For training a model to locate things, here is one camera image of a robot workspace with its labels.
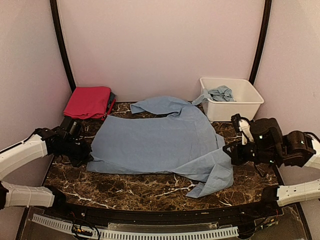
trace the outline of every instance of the cloth in bin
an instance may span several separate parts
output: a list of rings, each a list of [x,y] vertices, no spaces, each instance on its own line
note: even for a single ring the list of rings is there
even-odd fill
[[[110,94],[111,89],[106,86],[77,87],[63,113],[74,119],[104,118]]]
[[[191,103],[170,96],[149,98],[130,106],[168,114],[161,118],[108,116],[92,143],[87,170],[106,174],[176,173],[201,181],[187,196],[199,198],[233,184],[231,159],[222,151],[222,136]]]
[[[227,86],[219,86],[214,89],[207,90],[204,88],[201,95],[192,102],[193,105],[199,105],[207,102],[208,99],[217,102],[235,102],[232,90]]]

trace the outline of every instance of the crumpled blue fabric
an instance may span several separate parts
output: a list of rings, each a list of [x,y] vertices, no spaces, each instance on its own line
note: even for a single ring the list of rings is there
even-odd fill
[[[161,118],[108,116],[92,142],[87,170],[106,174],[175,173],[200,183],[187,196],[199,198],[233,184],[222,136],[191,103],[161,96],[130,106],[131,112],[168,114]]]
[[[196,106],[207,102],[208,99],[217,102],[235,102],[234,96],[232,95],[232,90],[223,85],[210,90],[204,88],[201,95],[197,97],[192,104]]]

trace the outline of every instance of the shirt sleeve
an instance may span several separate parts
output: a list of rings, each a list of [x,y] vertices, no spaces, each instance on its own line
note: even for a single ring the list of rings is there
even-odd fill
[[[159,96],[133,103],[130,105],[130,109],[133,114],[144,111],[157,115],[171,113],[179,114],[181,109],[185,106],[192,106],[192,104],[172,96]]]

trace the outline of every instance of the white plastic bin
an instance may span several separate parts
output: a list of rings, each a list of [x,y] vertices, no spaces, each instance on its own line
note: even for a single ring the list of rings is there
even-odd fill
[[[235,78],[200,78],[201,91],[203,89],[216,89],[222,85],[232,90],[235,101],[212,101],[202,103],[204,112],[210,122],[229,122],[231,116],[240,114],[252,120],[264,99],[252,84],[245,79]]]

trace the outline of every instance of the marble tabletop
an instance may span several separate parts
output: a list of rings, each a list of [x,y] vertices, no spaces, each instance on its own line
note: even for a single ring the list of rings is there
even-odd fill
[[[131,114],[130,103],[116,103],[111,115],[121,118],[159,118],[148,112]],[[102,125],[101,120],[81,120],[81,138],[91,144]],[[226,143],[239,140],[230,122],[214,122],[212,127]],[[48,170],[45,185],[53,185],[67,196],[67,202],[107,209],[132,211],[190,211],[258,202],[262,190],[277,185],[275,173],[267,165],[262,178],[254,165],[248,162],[234,166],[234,183],[231,187],[198,199],[186,197],[196,184],[176,174],[119,175],[89,172],[86,166],[74,168],[67,157],[55,157]]]

